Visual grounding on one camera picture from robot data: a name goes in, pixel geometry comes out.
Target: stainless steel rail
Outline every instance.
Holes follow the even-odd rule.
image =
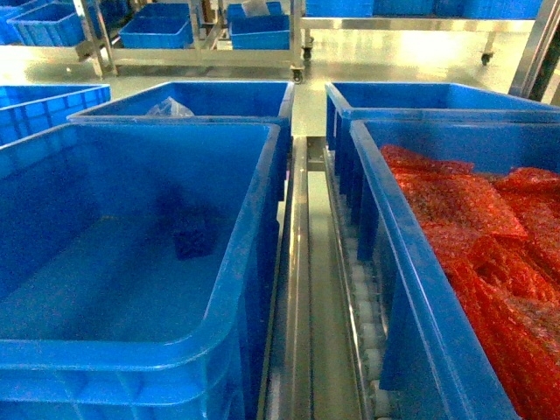
[[[359,337],[359,327],[358,319],[356,313],[356,306],[354,304],[353,293],[350,285],[350,273],[347,266],[347,255],[345,252],[344,245],[342,243],[342,233],[340,229],[340,217],[337,211],[336,199],[334,194],[336,192],[334,188],[334,171],[331,164],[331,159],[329,157],[329,151],[324,150],[325,156],[325,176],[326,185],[329,192],[329,202],[331,204],[332,210],[332,224],[334,227],[334,234],[336,238],[336,256],[339,265],[339,276],[341,281],[341,286],[343,290],[343,296],[346,300],[345,307],[348,308],[346,312],[346,330],[348,331],[348,340],[350,348],[352,348],[352,356],[354,363],[354,370],[356,373],[356,387],[358,389],[358,395],[360,396],[360,416],[361,420],[372,420],[375,418],[375,407],[373,405],[373,399],[369,394],[368,378],[365,371],[365,367],[360,357],[360,337]]]
[[[264,418],[313,419],[307,139],[293,142]]]

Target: blue plastic bin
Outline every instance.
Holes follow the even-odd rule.
[[[125,48],[179,50],[193,43],[191,21],[185,17],[135,17],[119,34]]]
[[[436,0],[436,16],[462,18],[465,15],[465,0]]]
[[[8,24],[10,18],[18,15],[18,8],[0,7],[0,46],[7,46],[19,41],[18,33]]]
[[[0,145],[48,130],[108,102],[109,85],[0,86]]]
[[[542,0],[466,0],[465,17],[472,19],[534,19]]]
[[[184,118],[146,115],[168,97],[188,107],[200,123],[270,123],[280,126],[280,147],[286,162],[291,148],[294,84],[286,81],[179,81],[164,83],[128,98],[70,115],[74,123],[174,121]]]
[[[77,46],[84,38],[75,8],[63,3],[45,6],[8,20],[26,46]]]
[[[326,138],[339,174],[352,156],[350,122],[360,119],[560,122],[560,108],[450,83],[327,83]],[[349,179],[341,175],[343,193]]]
[[[282,11],[282,4],[280,2],[267,2],[266,5],[268,6],[271,15],[277,16],[284,14]],[[229,23],[232,23],[236,19],[244,18],[247,18],[247,16],[245,16],[245,12],[243,11],[240,3],[231,3],[227,7],[227,21]]]
[[[0,150],[0,418],[255,418],[277,136],[68,124]],[[200,217],[207,255],[178,258]]]
[[[135,18],[184,18],[189,19],[189,5],[186,3],[149,3]]]
[[[378,0],[307,0],[308,18],[371,18]]]
[[[376,16],[424,16],[434,11],[433,0],[375,0]]]
[[[19,41],[18,33],[11,24],[8,24],[8,20],[44,3],[44,0],[0,0],[0,46],[7,46]]]
[[[374,262],[391,314],[381,388],[399,391],[401,418],[519,418],[379,148],[474,162],[476,172],[558,172],[560,125],[371,121],[351,132],[360,258]]]
[[[229,26],[235,50],[289,50],[290,16],[236,19]]]

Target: empty blue crate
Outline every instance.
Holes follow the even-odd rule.
[[[425,16],[434,11],[433,0],[375,0],[376,16]]]
[[[256,418],[277,137],[67,124],[0,150],[0,418]]]
[[[0,46],[19,41],[18,33],[8,20],[44,4],[43,0],[0,0]]]
[[[77,46],[84,38],[80,19],[69,4],[49,3],[8,20],[26,46]]]
[[[533,166],[558,172],[560,124],[354,121],[347,192],[359,258],[373,262],[388,317],[381,388],[397,391],[400,418],[519,418],[488,361],[380,148],[473,162],[505,175]]]
[[[269,8],[269,13],[271,15],[283,15],[282,4],[280,2],[267,2],[267,7]],[[236,19],[244,19],[247,16],[240,3],[231,3],[227,7],[227,21],[231,24]]]
[[[305,3],[308,18],[371,18],[373,14],[374,0],[307,0]]]
[[[111,99],[109,85],[0,86],[0,145],[48,130]]]
[[[172,98],[189,108],[189,122],[270,123],[280,126],[279,144],[283,162],[291,148],[291,111],[294,84],[286,81],[180,81],[164,83],[128,98],[91,108],[68,117],[75,123],[119,123],[128,120],[159,122],[184,117],[147,115],[152,108]]]
[[[135,17],[119,34],[125,48],[178,50],[193,43],[188,17]]]
[[[289,50],[290,16],[260,16],[234,20],[229,35],[235,50]]]

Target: clear plastic bag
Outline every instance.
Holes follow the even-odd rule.
[[[270,14],[269,6],[267,6],[265,0],[248,0],[241,3],[241,7],[247,18],[268,16]]]
[[[158,105],[150,108],[147,116],[194,116],[194,113],[185,105],[175,101],[170,96]]]

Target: dark object in crate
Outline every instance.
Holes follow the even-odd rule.
[[[210,229],[203,214],[179,213],[173,221],[172,232],[179,260],[212,254]]]

